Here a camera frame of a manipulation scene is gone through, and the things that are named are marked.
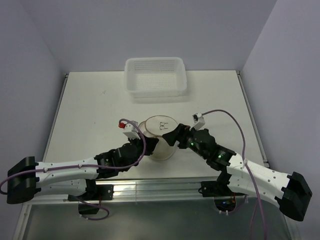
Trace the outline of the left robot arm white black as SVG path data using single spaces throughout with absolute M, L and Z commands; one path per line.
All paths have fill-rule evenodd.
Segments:
M 144 136 L 129 139 L 119 148 L 71 162 L 37 162 L 28 156 L 7 172 L 6 202 L 22 204 L 43 195 L 69 195 L 82 200 L 96 197 L 96 180 L 116 177 L 153 154 L 159 140 Z

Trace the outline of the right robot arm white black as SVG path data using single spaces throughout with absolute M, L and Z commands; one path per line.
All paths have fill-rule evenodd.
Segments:
M 243 159 L 240 154 L 217 144 L 206 128 L 195 130 L 179 124 L 162 137 L 170 146 L 178 144 L 180 149 L 192 150 L 219 171 L 216 189 L 220 194 L 233 192 L 257 197 L 275 205 L 292 220 L 304 220 L 313 193 L 302 174 L 278 172 Z

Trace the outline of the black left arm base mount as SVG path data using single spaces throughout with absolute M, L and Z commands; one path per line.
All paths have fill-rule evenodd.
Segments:
M 102 203 L 102 201 L 110 201 L 113 199 L 114 193 L 114 185 L 113 184 L 103 184 L 96 185 L 93 191 L 87 191 L 80 196 L 68 195 L 67 200 L 69 202 L 76 202 L 77 198 L 82 201 L 98 201 L 98 205 Z M 81 215 L 96 215 L 99 211 L 98 207 L 88 206 L 84 203 L 80 203 L 78 205 L 78 212 Z

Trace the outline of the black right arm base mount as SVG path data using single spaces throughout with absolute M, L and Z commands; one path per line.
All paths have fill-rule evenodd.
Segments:
M 202 181 L 198 193 L 203 198 L 214 198 L 215 207 L 222 212 L 230 212 L 236 208 L 236 197 L 243 193 L 232 192 L 226 185 L 217 181 Z

